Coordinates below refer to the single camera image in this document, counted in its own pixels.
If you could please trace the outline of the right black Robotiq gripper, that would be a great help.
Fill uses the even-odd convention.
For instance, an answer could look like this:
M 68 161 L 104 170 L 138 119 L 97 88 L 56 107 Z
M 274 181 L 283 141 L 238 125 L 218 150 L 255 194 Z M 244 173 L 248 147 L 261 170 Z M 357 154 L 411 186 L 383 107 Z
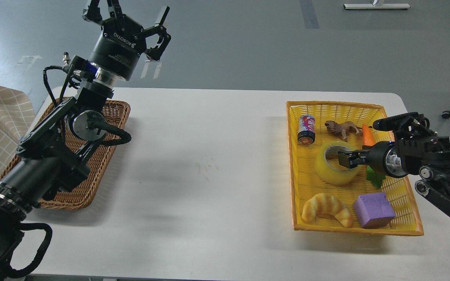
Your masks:
M 386 158 L 394 148 L 394 142 L 377 142 L 370 149 L 358 149 L 355 151 L 339 151 L 339 165 L 348 169 L 357 168 L 358 165 L 368 165 L 376 174 L 393 176 L 386 166 Z

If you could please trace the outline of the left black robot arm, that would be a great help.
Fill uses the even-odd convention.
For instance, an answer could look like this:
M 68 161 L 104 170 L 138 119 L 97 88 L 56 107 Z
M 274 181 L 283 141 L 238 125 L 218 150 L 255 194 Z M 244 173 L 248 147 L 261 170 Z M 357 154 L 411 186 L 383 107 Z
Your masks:
M 20 140 L 20 162 L 0 180 L 0 280 L 27 276 L 48 250 L 52 228 L 24 223 L 27 214 L 39 208 L 39 200 L 72 191 L 85 181 L 90 173 L 87 163 L 100 146 L 132 140 L 128 132 L 107 122 L 102 109 L 113 97 L 116 81 L 130 80 L 143 54 L 150 62 L 161 59 L 171 39 L 164 26 L 170 8 L 161 9 L 153 26 L 143 27 L 123 13 L 117 0 L 107 5 L 106 19 L 98 0 L 83 10 L 83 19 L 102 29 L 89 59 L 70 59 L 64 53 L 63 66 L 50 66 L 66 73 L 58 101 L 43 71 L 54 110 Z

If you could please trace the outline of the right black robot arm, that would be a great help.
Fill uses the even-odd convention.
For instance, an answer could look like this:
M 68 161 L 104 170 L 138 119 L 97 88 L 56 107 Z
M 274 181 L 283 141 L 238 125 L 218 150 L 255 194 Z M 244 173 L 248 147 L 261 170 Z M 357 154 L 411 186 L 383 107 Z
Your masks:
M 430 129 L 422 114 L 410 112 L 374 121 L 373 129 L 392 132 L 393 141 L 377 142 L 338 154 L 347 168 L 368 165 L 377 174 L 393 178 L 418 175 L 415 190 L 450 217 L 450 139 Z

